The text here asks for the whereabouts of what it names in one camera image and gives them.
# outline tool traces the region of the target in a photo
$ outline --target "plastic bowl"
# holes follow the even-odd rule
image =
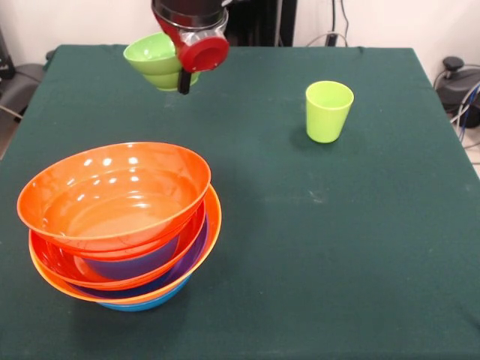
[[[126,298],[133,298],[134,296],[141,296],[152,291],[161,289],[166,285],[172,283],[173,281],[179,279],[183,274],[188,272],[198,261],[200,258],[201,253],[203,252],[207,236],[209,233],[209,225],[208,220],[205,222],[201,235],[195,241],[192,248],[185,254],[181,260],[179,260],[173,268],[168,271],[166,274],[162,275],[161,277],[146,283],[142,286],[137,286],[131,289],[124,289],[124,290],[116,290],[116,291],[106,291],[106,290],[98,290],[98,289],[91,289],[84,286],[77,286],[74,285],[78,290],[82,291],[87,296],[96,296],[102,299],[126,299]]]
[[[98,290],[123,290],[138,287],[160,277],[168,272],[177,262],[188,253],[193,244],[202,234],[206,209],[202,204],[187,226],[178,234],[178,246],[172,259],[164,264],[157,264],[147,256],[137,260],[121,262],[92,262],[79,256],[65,253],[61,248],[43,240],[34,232],[30,235],[32,250],[38,260],[39,266],[47,273],[58,276],[64,281],[81,287]],[[130,266],[142,265],[142,270],[148,266],[148,271],[141,274],[138,268]]]
[[[200,73],[192,73],[190,85],[198,81]],[[177,89],[180,73],[170,73],[167,75],[143,75],[145,79],[155,88],[163,92],[173,92]]]
[[[182,69],[175,44],[163,32],[133,42],[124,50],[123,56],[143,75],[167,75],[179,73]]]
[[[108,145],[40,172],[17,211],[31,230],[74,254],[165,244],[202,203],[210,177],[205,160],[181,146]]]
[[[190,280],[190,276],[187,277],[185,280],[183,280],[180,283],[180,285],[178,285],[175,289],[171,290],[167,294],[162,295],[159,298],[156,298],[154,300],[140,302],[139,304],[116,305],[116,304],[106,304],[103,302],[98,302],[98,304],[112,310],[127,311],[130,313],[133,313],[136,311],[150,310],[168,302],[173,296],[177,295],[177,293],[187,284],[189,280]]]
[[[183,280],[190,276],[198,267],[205,261],[210,252],[212,251],[215,243],[218,239],[218,234],[221,228],[221,207],[220,201],[218,200],[217,194],[215,193],[212,186],[209,187],[208,192],[205,196],[205,207],[208,216],[208,236],[205,244],[205,248],[200,254],[199,259],[195,262],[195,265],[190,268],[186,273],[184,273],[178,279],[172,281],[168,285],[156,289],[155,291],[149,292],[144,295],[134,296],[131,298],[101,298],[98,296],[86,295],[84,292],[77,289],[74,285],[69,284],[67,281],[62,280],[60,277],[55,276],[44,271],[40,267],[40,261],[35,256],[35,252],[32,249],[32,241],[29,242],[30,256],[31,260],[37,269],[40,276],[48,282],[52,287],[56,288],[58,291],[72,296],[77,299],[85,300],[87,302],[102,302],[108,304],[117,304],[117,305],[131,305],[139,304],[141,302],[148,302],[151,300],[158,299],[160,296],[163,296],[175,289]]]

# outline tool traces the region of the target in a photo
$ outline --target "green cup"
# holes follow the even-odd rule
[[[307,135],[318,143],[338,139],[353,104],[353,92],[335,81],[319,81],[308,86]]]
[[[163,32],[149,35],[127,46],[123,52],[128,63],[157,89],[177,89],[182,64],[177,59],[175,45]],[[197,82],[200,73],[193,73],[190,84]]]
[[[182,69],[176,57],[175,45],[163,32],[135,41],[127,46],[123,56],[143,75],[167,75]]]
[[[190,85],[197,82],[200,73],[192,73]],[[149,83],[163,92],[174,92],[177,89],[180,73],[169,73],[167,75],[143,75]]]

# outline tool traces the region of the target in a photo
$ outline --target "dark green tablecloth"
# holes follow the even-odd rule
[[[480,359],[480,186],[409,49],[232,49],[191,94],[123,46],[62,46],[0,166],[0,359]],[[304,91],[355,92],[341,138]],[[21,187],[75,152],[154,140],[202,154],[217,247],[172,301],[119,313],[35,272]]]

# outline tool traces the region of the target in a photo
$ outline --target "lime green bowl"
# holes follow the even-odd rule
[[[192,73],[190,85],[197,82],[200,73]],[[164,92],[173,92],[177,89],[180,73],[169,73],[167,75],[143,75],[145,79],[155,86],[158,90]]]
[[[143,75],[167,75],[182,69],[175,45],[163,32],[149,35],[127,46],[124,58]]]

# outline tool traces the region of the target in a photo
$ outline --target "black device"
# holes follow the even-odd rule
[[[469,67],[461,58],[449,56],[443,59],[445,70],[433,84],[443,109],[456,116],[465,95],[480,82],[480,67]],[[472,102],[468,112],[460,117],[460,125],[476,128],[480,125],[480,97]]]

